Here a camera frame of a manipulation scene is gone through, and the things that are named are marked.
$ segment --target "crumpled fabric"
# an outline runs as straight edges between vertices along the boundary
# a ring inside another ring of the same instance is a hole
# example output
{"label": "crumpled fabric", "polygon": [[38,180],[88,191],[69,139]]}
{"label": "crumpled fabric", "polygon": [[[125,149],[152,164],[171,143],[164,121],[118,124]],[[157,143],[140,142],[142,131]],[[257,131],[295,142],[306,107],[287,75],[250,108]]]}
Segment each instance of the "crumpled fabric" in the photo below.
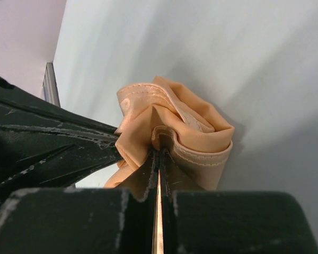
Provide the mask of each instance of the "crumpled fabric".
{"label": "crumpled fabric", "polygon": [[232,149],[231,126],[183,84],[156,76],[117,92],[124,118],[116,142],[124,158],[105,187],[116,187],[145,161],[153,146],[169,149],[175,163],[206,190],[216,189]]}

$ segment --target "white backdrop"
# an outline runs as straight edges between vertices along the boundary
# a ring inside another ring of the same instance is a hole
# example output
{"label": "white backdrop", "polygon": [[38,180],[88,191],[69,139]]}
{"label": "white backdrop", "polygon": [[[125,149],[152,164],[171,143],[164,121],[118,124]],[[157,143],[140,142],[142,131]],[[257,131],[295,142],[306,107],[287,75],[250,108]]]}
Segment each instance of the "white backdrop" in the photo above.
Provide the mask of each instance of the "white backdrop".
{"label": "white backdrop", "polygon": [[46,63],[52,62],[66,0],[0,0],[0,76],[43,96]]}
{"label": "white backdrop", "polygon": [[114,126],[122,86],[185,83],[236,127],[219,189],[293,194],[318,241],[318,1],[67,0],[54,66],[62,107]]}

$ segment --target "peach fabric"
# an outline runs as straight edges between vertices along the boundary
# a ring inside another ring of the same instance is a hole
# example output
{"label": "peach fabric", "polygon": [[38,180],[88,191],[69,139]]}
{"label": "peach fabric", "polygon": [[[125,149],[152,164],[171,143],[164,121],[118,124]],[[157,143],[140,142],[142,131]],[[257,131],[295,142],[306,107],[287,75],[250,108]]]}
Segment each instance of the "peach fabric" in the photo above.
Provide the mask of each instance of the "peach fabric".
{"label": "peach fabric", "polygon": [[116,147],[124,161],[105,187],[115,187],[145,161],[148,149],[167,147],[174,161],[206,190],[216,189],[232,148],[231,126],[208,102],[163,77],[117,92],[124,118]]}

